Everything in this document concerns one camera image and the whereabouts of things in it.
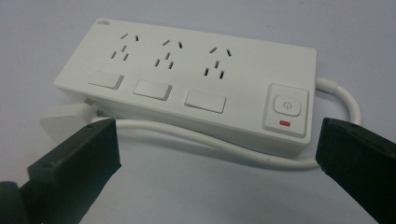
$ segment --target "table surface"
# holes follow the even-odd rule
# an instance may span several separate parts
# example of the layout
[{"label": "table surface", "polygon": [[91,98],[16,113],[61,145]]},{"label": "table surface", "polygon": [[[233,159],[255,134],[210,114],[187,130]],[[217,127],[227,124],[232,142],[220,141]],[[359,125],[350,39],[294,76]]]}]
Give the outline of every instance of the table surface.
[{"label": "table surface", "polygon": [[[0,1],[0,180],[21,186],[56,146],[38,122],[72,103],[53,81],[98,18],[316,49],[317,76],[354,95],[365,128],[396,141],[396,1]],[[303,156],[315,154],[324,117],[348,115],[317,92]],[[81,223],[375,223],[319,169],[261,169],[141,130],[119,140],[122,167]]]}]

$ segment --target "power strip housing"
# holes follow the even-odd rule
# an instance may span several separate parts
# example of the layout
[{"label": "power strip housing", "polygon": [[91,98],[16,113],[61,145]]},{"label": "power strip housing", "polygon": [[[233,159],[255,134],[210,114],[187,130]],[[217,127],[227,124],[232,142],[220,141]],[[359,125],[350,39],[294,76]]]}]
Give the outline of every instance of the power strip housing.
[{"label": "power strip housing", "polygon": [[104,109],[292,157],[311,140],[316,59],[310,48],[99,19],[55,85]]}]

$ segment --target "logo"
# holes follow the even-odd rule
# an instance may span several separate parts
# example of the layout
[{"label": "logo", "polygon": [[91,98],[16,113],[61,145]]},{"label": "logo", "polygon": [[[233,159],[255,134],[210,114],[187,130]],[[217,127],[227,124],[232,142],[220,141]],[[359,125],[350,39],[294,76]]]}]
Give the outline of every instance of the logo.
[{"label": "logo", "polygon": [[98,21],[97,24],[99,25],[110,25],[109,21]]}]

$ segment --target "socket hole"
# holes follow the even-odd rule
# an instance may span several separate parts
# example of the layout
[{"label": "socket hole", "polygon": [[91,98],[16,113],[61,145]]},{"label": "socket hole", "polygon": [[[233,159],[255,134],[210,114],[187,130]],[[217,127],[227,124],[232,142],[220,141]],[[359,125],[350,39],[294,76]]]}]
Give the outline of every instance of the socket hole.
[{"label": "socket hole", "polygon": [[216,49],[218,49],[218,48],[213,48],[212,50],[209,51],[209,53],[215,52]]}]

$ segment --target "outlet socket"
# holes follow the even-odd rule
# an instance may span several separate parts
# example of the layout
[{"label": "outlet socket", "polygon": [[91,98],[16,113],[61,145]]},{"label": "outlet socket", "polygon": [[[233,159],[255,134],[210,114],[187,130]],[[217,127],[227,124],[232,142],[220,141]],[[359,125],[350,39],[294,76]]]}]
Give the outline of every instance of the outlet socket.
[{"label": "outlet socket", "polygon": [[[291,157],[310,143],[316,56],[303,47],[99,20],[55,84],[107,110]],[[111,88],[90,82],[106,73]]]}]

